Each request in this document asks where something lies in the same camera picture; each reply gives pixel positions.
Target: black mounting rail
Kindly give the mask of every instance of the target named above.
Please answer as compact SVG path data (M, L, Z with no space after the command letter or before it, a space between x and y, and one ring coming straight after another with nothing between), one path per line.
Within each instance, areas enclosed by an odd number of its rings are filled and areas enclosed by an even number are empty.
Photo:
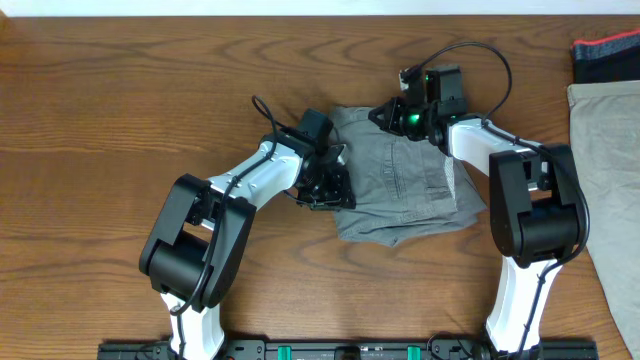
M430 342L266 342L231 340L216 360L506 360L468 338L434 338ZM98 360L175 360L168 342L102 344ZM598 360L592 341L542 341L522 360Z

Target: red stripe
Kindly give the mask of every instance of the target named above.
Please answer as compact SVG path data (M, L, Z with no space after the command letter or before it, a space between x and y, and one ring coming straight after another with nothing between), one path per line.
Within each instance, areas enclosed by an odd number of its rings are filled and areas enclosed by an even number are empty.
M620 33L620 34L617 34L617 35L609 36L609 37L598 39L598 40L576 40L576 41L573 42L573 45L571 45L571 48L575 47L576 45L602 45L602 44L607 43L609 41L622 39L622 38L625 38L625 37L638 35L638 34L640 34L640 29L633 30L633 31L628 31L628 32L623 32L623 33Z

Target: gray cloth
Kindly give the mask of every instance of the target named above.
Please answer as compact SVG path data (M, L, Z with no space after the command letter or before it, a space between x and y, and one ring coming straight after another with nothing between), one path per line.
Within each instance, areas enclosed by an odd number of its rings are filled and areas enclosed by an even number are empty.
M640 46L640 30L597 44L576 41L571 50L575 60L596 60L637 46Z
M347 144L355 210L335 212L342 240L394 246L411 237L460 230L486 207L464 166L428 141L381 131L370 108L336 108L334 141Z
M568 97L591 211L587 248L618 330L640 359L640 81L574 84Z

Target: wood grain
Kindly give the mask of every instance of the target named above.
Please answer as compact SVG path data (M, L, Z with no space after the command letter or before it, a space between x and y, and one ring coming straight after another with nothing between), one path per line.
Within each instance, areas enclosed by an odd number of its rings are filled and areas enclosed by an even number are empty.
M307 107L377 105L397 71L446 44L478 40L508 57L510 100L495 122L568 141L569 45L640 17L12 19L0 40L0 354L90 359L108 339L168 335L162 301L137 270L173 181L253 153L268 124ZM504 91L493 55L446 54L471 108ZM486 181L480 181L486 193ZM478 333L500 257L488 214L460 232L389 249L339 241L328 213L274 199L253 225L223 304L224 327L273 339L427 338ZM545 337L589 337L629 354L587 254L562 270Z

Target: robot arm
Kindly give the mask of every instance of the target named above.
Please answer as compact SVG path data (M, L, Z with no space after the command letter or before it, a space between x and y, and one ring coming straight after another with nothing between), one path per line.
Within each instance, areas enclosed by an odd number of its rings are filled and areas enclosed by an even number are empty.
M425 76L405 71L400 83L406 96L372 110L369 119L388 133L428 140L489 176L491 232L503 265L486 334L494 354L528 350L540 341L544 304L561 268L554 264L571 254L585 231L586 214L580 210L586 204L575 189L579 185L571 149L523 142L489 120L468 115L457 65L427 70ZM532 201L533 190L550 191L551 196ZM543 271L546 282L536 295ZM528 334L525 324L530 324ZM521 344L523 334L526 342Z
M258 151L234 169L208 180L186 174L176 181L142 251L140 271L149 276L152 287L172 310L182 307L194 292L204 267L213 270L199 298L180 318L171 317L175 353L182 345L184 357L197 360L213 359L220 351L225 337L219 304L240 266L255 212L271 198L296 187L297 203L312 210L355 207L344 167L347 149L328 144L332 127L325 115L307 110L295 129L281 129L277 137L265 136ZM231 179L268 156L274 142L271 158L242 177L229 192L216 243L209 245L188 233L185 223L213 230L222 194ZM207 251L213 251L213 256L205 264Z

